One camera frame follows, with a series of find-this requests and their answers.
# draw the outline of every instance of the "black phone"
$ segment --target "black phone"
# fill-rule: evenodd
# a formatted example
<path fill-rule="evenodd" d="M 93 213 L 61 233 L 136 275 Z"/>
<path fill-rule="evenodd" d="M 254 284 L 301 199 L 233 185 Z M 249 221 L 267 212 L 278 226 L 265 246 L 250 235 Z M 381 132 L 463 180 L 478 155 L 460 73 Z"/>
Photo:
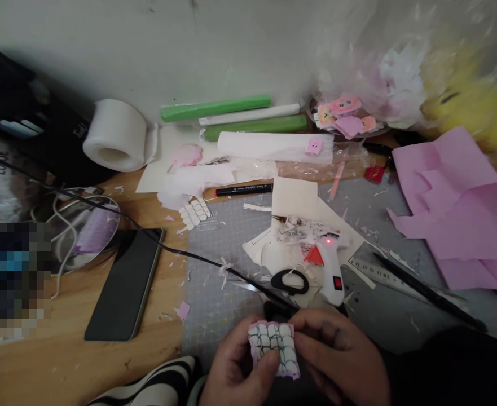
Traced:
<path fill-rule="evenodd" d="M 149 231 L 162 242 L 163 229 Z M 124 233 L 86 328 L 86 341 L 129 341 L 139 330 L 160 247 L 142 231 Z"/>

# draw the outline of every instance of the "white wall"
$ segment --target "white wall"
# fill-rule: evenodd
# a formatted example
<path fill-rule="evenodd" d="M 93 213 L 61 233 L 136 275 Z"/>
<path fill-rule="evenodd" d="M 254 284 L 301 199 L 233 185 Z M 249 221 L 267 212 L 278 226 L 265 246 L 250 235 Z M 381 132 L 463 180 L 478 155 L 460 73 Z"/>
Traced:
<path fill-rule="evenodd" d="M 264 93 L 296 102 L 315 89 L 317 33 L 342 41 L 339 27 L 353 20 L 353 5 L 375 2 L 0 0 L 0 51 L 45 75 L 79 111 L 115 98 L 154 121 L 175 103 Z M 401 10 L 401 2 L 413 7 L 385 0 L 383 10 Z"/>

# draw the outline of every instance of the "hand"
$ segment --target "hand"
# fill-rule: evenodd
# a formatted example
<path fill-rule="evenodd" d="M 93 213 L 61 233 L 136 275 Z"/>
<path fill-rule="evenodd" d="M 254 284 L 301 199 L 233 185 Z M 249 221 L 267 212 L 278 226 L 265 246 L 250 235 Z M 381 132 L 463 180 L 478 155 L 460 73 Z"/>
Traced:
<path fill-rule="evenodd" d="M 357 406 L 389 406 L 390 387 L 376 346 L 340 313 L 300 310 L 289 321 L 297 353 L 314 381 L 335 404 L 341 395 Z"/>
<path fill-rule="evenodd" d="M 256 315 L 241 321 L 220 343 L 210 367 L 200 406 L 261 405 L 275 380 L 280 354 L 269 351 L 244 379 L 240 363 L 249 354 L 248 327 L 260 321 Z"/>

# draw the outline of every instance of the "yellow plush toy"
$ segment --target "yellow plush toy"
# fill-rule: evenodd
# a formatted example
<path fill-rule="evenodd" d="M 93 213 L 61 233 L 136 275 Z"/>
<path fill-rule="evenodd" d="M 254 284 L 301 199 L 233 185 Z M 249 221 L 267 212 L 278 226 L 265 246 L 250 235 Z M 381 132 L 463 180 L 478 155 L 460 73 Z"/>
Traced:
<path fill-rule="evenodd" d="M 445 91 L 429 97 L 421 106 L 423 115 L 433 124 L 423 133 L 436 138 L 464 126 L 480 148 L 486 152 L 497 151 L 497 81 L 478 79 L 473 59 L 467 59 L 455 59 L 455 69 L 446 67 L 448 72 L 453 69 L 453 73 L 446 80 Z M 436 92 L 431 89 L 436 86 L 430 75 L 426 74 L 424 83 L 428 94 Z"/>

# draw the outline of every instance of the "cutting mat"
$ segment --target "cutting mat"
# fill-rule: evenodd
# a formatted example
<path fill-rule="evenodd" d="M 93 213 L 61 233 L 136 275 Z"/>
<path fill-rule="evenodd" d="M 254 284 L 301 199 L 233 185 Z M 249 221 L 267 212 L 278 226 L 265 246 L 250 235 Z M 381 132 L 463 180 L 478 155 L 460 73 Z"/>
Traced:
<path fill-rule="evenodd" d="M 405 239 L 387 215 L 386 208 L 393 209 L 397 215 L 410 214 L 397 182 L 389 185 L 387 175 L 380 185 L 365 179 L 345 180 L 332 202 L 327 201 L 330 188 L 331 184 L 320 185 L 319 196 L 340 216 L 348 209 L 346 221 L 367 241 L 399 254 L 422 280 L 445 287 L 426 243 Z M 268 275 L 267 269 L 254 264 L 245 254 L 241 244 L 269 228 L 271 223 L 269 213 L 245 210 L 243 204 L 271 206 L 271 199 L 267 193 L 208 203 L 213 218 L 202 224 L 204 228 L 190 232 L 188 250 L 214 261 L 224 257 L 236 270 L 255 279 L 261 274 Z M 186 302 L 192 308 L 184 322 L 183 353 L 199 356 L 204 370 L 208 370 L 224 336 L 243 317 L 254 312 L 262 314 L 262 303 L 257 294 L 231 284 L 221 290 L 223 278 L 218 276 L 217 267 L 188 258 L 187 272 L 190 281 L 184 284 Z M 350 318 L 390 351 L 416 349 L 435 332 L 459 323 L 448 314 L 388 287 L 377 285 L 371 290 L 344 268 L 342 275 L 346 295 L 351 294 L 346 306 Z M 496 293 L 469 290 L 456 294 L 468 300 L 471 313 L 482 319 L 490 334 L 497 337 Z"/>

